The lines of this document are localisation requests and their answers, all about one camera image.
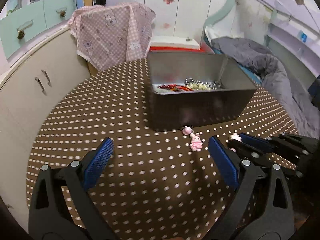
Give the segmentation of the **dark metal jewelry box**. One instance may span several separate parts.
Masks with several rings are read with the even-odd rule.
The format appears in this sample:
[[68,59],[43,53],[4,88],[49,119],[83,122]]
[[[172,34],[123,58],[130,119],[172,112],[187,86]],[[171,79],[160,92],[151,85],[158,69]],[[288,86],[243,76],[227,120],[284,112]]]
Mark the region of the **dark metal jewelry box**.
[[233,121],[257,90],[238,63],[223,54],[154,51],[147,64],[148,117],[155,131]]

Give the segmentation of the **grey duvet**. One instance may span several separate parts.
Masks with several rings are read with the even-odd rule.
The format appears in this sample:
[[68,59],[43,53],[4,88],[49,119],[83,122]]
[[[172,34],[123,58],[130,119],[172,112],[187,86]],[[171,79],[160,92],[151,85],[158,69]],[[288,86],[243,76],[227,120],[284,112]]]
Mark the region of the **grey duvet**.
[[319,138],[319,110],[300,81],[266,46],[228,36],[210,41],[211,47],[233,58],[261,79],[261,85],[284,107],[299,134]]

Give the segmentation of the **brown polka dot tablecloth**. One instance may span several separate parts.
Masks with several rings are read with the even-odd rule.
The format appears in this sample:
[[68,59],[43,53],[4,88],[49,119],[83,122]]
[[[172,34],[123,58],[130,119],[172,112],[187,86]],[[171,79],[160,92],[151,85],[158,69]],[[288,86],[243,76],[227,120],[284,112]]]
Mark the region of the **brown polka dot tablecloth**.
[[[113,154],[88,193],[118,239],[204,239],[235,194],[210,156],[209,139],[216,136],[233,150],[226,142],[233,133],[263,139],[296,133],[281,104],[258,87],[237,119],[194,127],[203,149],[189,155],[190,138],[180,129],[151,128],[148,83],[146,60],[124,63],[85,80],[51,110],[31,148],[29,207],[42,165],[66,167],[110,138]],[[73,222],[83,228],[68,188],[62,192]],[[240,226],[259,215],[263,196],[254,189]]]

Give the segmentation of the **red storage bench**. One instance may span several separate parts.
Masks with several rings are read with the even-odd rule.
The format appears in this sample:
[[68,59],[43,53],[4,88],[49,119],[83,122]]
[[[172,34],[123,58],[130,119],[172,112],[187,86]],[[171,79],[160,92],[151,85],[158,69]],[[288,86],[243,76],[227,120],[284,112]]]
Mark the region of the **red storage bench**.
[[149,51],[195,51],[204,53],[195,39],[176,36],[153,36]]

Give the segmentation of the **cream low cabinet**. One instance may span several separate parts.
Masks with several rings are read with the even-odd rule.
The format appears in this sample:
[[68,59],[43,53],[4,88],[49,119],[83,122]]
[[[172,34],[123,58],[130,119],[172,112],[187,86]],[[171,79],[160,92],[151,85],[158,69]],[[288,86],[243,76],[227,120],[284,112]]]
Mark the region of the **cream low cabinet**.
[[90,76],[68,28],[23,55],[1,81],[1,198],[28,229],[26,175],[34,139],[53,107]]

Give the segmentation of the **pink checkered bear cloth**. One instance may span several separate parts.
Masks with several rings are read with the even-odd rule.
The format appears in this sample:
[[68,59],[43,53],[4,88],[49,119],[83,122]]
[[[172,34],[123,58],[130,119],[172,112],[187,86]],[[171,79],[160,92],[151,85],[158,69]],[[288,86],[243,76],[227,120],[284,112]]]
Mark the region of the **pink checkered bear cloth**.
[[81,7],[67,24],[77,43],[77,54],[102,72],[146,56],[155,18],[155,12],[144,4],[120,3]]

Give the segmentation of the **teal drawer unit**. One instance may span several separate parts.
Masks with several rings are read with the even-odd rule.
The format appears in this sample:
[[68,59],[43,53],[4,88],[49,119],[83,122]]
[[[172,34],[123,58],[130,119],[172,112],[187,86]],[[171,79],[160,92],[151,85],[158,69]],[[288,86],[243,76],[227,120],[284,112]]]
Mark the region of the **teal drawer unit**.
[[9,58],[40,33],[65,22],[74,11],[74,0],[41,0],[1,20],[1,42]]

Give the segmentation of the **teal bunk bed frame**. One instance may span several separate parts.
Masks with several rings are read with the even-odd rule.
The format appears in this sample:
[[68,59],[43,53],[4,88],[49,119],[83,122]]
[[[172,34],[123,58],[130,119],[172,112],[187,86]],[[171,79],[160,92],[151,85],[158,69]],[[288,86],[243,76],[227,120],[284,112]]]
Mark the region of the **teal bunk bed frame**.
[[209,15],[203,25],[201,42],[229,36],[249,38],[268,45],[268,25],[274,7],[264,0],[222,0],[222,7]]

